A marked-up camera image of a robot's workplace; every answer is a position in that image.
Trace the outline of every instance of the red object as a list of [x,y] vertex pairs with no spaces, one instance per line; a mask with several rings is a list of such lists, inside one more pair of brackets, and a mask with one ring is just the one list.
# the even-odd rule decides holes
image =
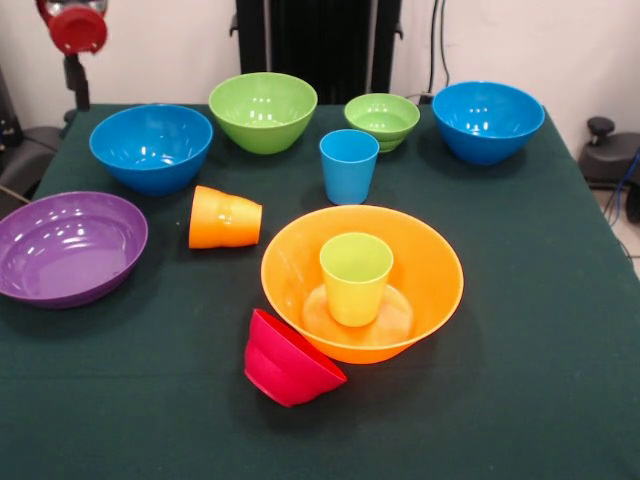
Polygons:
[[331,360],[263,310],[254,310],[245,350],[247,378],[285,407],[306,403],[347,381]]
[[38,0],[38,11],[49,27],[53,43],[65,55],[97,53],[107,42],[106,12],[78,3],[65,6],[53,16],[46,4],[46,0]]

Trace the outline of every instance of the plastic bowl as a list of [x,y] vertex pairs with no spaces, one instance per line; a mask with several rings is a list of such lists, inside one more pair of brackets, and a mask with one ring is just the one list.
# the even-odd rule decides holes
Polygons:
[[390,93],[360,95],[345,105],[344,115],[352,128],[376,137],[381,153],[400,145],[420,120],[413,102]]
[[517,88],[465,82],[433,99],[440,133],[453,153],[469,163],[492,165],[520,150],[544,123],[544,108]]
[[220,128],[243,149],[262,155],[289,148],[317,105],[318,95],[307,82],[272,72],[232,77],[209,96]]
[[43,308],[92,302],[124,281],[147,236],[142,212],[120,197],[43,198],[0,222],[0,293]]
[[142,105],[100,123],[91,152],[123,184],[144,195],[186,187],[204,163],[213,127],[207,117],[178,105]]
[[[360,328],[367,327],[335,327],[342,328],[340,341],[303,328],[305,302],[323,283],[320,249],[331,237],[351,231],[375,235],[393,251],[389,284],[413,309],[403,341],[382,338],[363,346]],[[331,207],[294,220],[267,247],[261,275],[267,299],[287,323],[327,356],[357,364],[387,360],[435,332],[453,315],[463,290],[460,261],[438,232],[405,213],[369,205]]]
[[251,383],[285,407],[310,402],[347,381],[345,374],[303,337],[257,309],[251,317],[244,365]]

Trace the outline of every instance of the lime green cup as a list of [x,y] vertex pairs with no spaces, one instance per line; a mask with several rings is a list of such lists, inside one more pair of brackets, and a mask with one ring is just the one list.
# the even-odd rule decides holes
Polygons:
[[399,95],[369,93],[349,101],[344,116],[352,128],[370,133],[380,143],[380,153],[390,152],[420,120],[416,105]]
[[320,266],[333,319],[347,327],[373,322],[393,267],[389,245],[368,233],[336,235],[320,249]]
[[307,128],[318,95],[304,80],[257,72],[225,80],[209,95],[220,128],[240,147],[262,155],[289,148]]

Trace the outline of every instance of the purple bowl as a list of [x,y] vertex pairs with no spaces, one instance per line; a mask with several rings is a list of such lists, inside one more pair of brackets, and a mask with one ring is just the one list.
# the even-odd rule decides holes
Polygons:
[[148,234],[142,212],[115,195],[35,201],[0,222],[0,293],[43,308],[90,303],[124,281]]

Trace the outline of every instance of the blue bowl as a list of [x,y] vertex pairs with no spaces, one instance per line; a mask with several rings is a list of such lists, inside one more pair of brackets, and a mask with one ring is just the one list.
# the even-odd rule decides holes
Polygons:
[[204,163],[211,122],[178,105],[142,105],[100,123],[91,152],[111,175],[145,195],[169,195],[186,187]]
[[520,150],[544,122],[544,108],[517,88],[464,82],[441,90],[433,113],[444,141],[460,159],[492,165]]

